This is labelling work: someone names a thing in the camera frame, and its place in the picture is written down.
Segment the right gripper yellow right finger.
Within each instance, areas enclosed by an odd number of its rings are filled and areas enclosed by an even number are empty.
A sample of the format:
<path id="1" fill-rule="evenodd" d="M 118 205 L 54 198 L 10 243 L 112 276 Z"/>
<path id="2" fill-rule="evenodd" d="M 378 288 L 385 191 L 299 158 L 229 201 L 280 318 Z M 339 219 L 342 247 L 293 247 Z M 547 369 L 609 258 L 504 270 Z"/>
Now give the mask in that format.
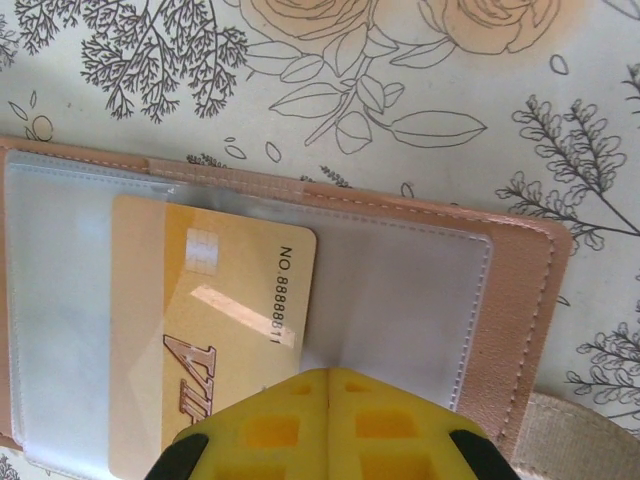
<path id="1" fill-rule="evenodd" d="M 330 479 L 513 479 L 476 423 L 379 380 L 328 371 Z"/>

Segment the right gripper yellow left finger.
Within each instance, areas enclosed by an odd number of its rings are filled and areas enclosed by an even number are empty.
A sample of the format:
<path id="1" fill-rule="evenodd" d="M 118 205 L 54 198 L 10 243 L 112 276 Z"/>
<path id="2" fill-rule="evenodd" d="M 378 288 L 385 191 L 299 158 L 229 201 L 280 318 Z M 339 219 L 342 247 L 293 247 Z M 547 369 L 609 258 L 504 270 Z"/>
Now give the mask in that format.
<path id="1" fill-rule="evenodd" d="M 327 479 L 328 371 L 310 370 L 182 430 L 149 479 Z"/>

